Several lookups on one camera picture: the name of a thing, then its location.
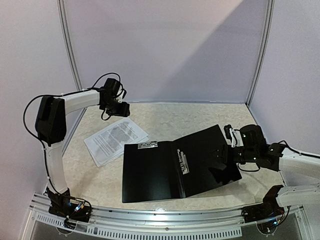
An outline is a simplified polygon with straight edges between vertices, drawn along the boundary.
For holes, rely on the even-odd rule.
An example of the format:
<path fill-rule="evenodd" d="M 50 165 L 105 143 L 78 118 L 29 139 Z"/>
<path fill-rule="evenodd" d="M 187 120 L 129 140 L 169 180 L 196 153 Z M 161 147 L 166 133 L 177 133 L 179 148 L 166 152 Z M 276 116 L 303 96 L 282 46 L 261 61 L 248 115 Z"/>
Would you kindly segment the black file folder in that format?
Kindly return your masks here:
<path fill-rule="evenodd" d="M 123 203 L 184 199 L 240 179 L 217 124 L 173 141 L 124 146 Z"/>

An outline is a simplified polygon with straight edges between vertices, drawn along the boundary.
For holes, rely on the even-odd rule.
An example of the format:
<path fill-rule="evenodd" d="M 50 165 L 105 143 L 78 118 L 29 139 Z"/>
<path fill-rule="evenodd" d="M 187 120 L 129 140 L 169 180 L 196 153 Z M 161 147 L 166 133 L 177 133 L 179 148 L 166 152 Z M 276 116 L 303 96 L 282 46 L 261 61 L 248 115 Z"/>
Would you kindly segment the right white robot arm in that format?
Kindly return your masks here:
<path fill-rule="evenodd" d="M 262 218 L 269 218 L 280 208 L 320 203 L 319 154 L 295 149 L 285 140 L 267 143 L 262 128 L 255 124 L 240 129 L 228 124 L 223 131 L 230 144 L 222 146 L 222 163 L 236 166 L 251 163 L 258 170 L 267 169 L 315 180 L 309 184 L 272 186 L 258 208 Z"/>

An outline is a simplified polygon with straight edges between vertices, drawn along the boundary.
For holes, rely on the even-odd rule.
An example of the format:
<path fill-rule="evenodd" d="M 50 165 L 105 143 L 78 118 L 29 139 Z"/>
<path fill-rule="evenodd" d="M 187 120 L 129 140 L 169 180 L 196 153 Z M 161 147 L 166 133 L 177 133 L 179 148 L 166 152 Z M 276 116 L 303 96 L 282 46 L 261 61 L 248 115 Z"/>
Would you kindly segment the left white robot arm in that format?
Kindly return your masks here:
<path fill-rule="evenodd" d="M 119 80 L 107 78 L 101 87 L 92 87 L 64 95 L 41 98 L 35 130 L 44 144 L 44 162 L 48 189 L 62 195 L 68 191 L 63 167 L 63 141 L 67 134 L 67 115 L 88 107 L 98 106 L 109 117 L 128 117 L 130 104 L 123 101 L 127 91 Z"/>

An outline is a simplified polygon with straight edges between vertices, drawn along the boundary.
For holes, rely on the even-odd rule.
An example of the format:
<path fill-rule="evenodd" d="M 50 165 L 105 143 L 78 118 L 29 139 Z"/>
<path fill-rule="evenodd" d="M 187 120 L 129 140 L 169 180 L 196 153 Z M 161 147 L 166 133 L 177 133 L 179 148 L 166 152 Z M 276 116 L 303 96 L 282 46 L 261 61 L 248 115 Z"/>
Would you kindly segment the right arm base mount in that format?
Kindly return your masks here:
<path fill-rule="evenodd" d="M 274 218 L 272 223 L 273 227 L 277 227 L 288 217 L 290 206 L 285 208 L 280 206 L 276 198 L 280 196 L 280 190 L 284 188 L 283 185 L 273 186 L 263 197 L 262 203 L 243 207 L 241 216 L 244 218 L 245 223 L 257 222 L 268 218 Z"/>

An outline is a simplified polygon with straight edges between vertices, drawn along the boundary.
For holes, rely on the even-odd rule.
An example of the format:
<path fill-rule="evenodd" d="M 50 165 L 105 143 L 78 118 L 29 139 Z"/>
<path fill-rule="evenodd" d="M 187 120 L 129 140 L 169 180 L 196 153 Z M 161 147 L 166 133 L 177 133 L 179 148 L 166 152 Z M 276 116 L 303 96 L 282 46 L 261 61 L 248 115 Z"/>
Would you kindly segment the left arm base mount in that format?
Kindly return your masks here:
<path fill-rule="evenodd" d="M 71 196 L 69 189 L 60 194 L 47 188 L 46 193 L 50 200 L 50 214 L 67 220 L 89 222 L 93 208 L 87 200 Z"/>

